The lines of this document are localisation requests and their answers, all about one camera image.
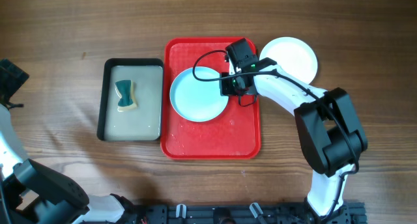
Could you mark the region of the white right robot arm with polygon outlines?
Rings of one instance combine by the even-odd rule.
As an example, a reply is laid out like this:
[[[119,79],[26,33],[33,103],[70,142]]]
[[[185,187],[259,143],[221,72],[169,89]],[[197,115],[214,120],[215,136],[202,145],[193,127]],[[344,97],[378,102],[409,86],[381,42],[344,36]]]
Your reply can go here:
[[[308,208],[317,221],[331,220],[343,205],[347,177],[359,171],[360,155],[367,150],[350,96],[341,88],[312,87],[271,58],[226,56],[225,60],[229,71],[220,76],[223,94],[261,95],[294,116],[302,153],[313,169]]]

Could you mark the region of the green yellow sponge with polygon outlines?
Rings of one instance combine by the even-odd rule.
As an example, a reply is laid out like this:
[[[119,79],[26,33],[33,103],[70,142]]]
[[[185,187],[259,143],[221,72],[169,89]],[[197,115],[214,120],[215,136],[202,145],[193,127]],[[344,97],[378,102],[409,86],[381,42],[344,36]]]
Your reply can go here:
[[[115,90],[119,101],[117,110],[119,112],[129,111],[137,108],[136,97],[134,94],[134,82],[132,80],[120,80],[115,83]]]

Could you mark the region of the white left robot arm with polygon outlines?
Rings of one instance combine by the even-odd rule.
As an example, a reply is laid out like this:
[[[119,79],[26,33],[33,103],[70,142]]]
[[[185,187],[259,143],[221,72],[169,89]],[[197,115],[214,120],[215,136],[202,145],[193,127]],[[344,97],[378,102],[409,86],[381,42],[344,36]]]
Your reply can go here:
[[[134,205],[115,194],[88,196],[71,178],[30,159],[11,123],[11,97],[29,74],[1,59],[1,222],[137,223]]]

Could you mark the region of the light blue top plate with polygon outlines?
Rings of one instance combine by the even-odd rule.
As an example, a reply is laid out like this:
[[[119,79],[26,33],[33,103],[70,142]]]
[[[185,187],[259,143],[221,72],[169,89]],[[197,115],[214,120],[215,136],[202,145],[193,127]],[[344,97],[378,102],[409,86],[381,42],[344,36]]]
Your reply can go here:
[[[172,82],[169,99],[176,113],[192,122],[206,122],[219,116],[229,97],[220,94],[220,84],[213,81],[220,74],[198,66],[182,71]]]

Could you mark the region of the white plate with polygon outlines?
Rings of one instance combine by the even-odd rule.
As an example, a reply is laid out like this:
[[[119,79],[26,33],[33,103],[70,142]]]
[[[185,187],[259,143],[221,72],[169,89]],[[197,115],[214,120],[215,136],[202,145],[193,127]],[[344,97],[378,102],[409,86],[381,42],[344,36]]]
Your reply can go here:
[[[312,48],[293,37],[270,41],[261,51],[260,59],[271,58],[289,75],[310,84],[316,77],[319,63]]]

